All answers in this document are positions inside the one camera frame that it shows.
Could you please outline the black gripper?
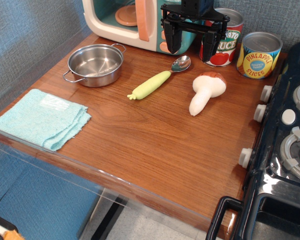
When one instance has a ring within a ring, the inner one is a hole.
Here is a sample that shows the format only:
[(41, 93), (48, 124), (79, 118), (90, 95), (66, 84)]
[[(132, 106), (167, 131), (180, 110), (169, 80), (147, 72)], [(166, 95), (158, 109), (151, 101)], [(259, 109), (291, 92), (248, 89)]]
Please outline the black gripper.
[(230, 18), (214, 9), (213, 0), (182, 0), (178, 4), (161, 5), (161, 25), (168, 51), (175, 54), (181, 48), (182, 31), (205, 33), (202, 38), (202, 61), (215, 55), (220, 34), (227, 31)]

